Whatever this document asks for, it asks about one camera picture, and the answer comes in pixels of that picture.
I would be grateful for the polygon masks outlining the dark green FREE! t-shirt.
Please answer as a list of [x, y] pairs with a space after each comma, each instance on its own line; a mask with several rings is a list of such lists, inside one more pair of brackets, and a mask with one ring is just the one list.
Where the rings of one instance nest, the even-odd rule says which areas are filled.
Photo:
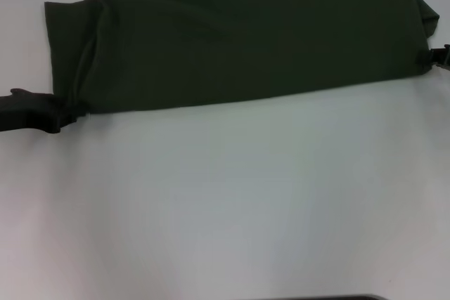
[[44, 5], [53, 92], [93, 114], [232, 103], [426, 73], [423, 0]]

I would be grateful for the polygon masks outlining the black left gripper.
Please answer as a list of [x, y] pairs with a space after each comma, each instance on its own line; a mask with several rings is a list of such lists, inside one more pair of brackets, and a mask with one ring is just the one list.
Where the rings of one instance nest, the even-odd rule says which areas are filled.
[[59, 133], [88, 113], [85, 103], [65, 106], [65, 102], [53, 94], [12, 89], [10, 95], [0, 96], [0, 132], [36, 129]]

